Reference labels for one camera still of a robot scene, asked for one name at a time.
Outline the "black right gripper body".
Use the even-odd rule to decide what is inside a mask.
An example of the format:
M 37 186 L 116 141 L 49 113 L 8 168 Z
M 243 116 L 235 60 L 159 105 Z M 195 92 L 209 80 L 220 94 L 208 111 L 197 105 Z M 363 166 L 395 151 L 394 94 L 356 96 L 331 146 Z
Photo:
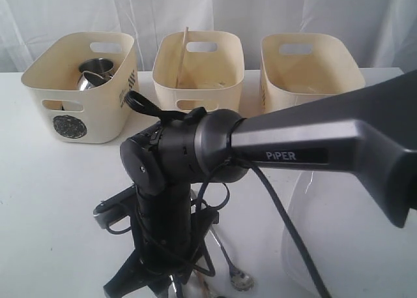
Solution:
M 189 183 L 169 185 L 156 196 L 137 191 L 139 257 L 152 273 L 188 278 L 195 269 L 210 277 L 216 274 L 205 236 L 218 221 L 218 212 L 210 207 L 191 212 L 190 194 Z

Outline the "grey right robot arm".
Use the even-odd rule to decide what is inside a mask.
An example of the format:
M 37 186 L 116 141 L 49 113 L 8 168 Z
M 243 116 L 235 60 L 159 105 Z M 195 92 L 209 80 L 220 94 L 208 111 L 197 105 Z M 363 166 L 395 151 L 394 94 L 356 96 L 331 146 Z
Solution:
M 210 183 L 238 181 L 248 170 L 264 184 L 322 297 L 329 292 L 262 168 L 351 173 L 399 228 L 416 207 L 413 71 L 252 118 L 227 109 L 161 110 L 136 91 L 124 100 L 158 121 L 121 144 L 132 185 L 95 211 L 106 229 L 128 217 L 134 240 L 134 251 L 104 286 L 107 297 L 143 287 L 161 296 L 192 271 L 214 276 L 212 264 L 197 264 L 209 259 L 205 236 L 220 209 L 203 196 Z

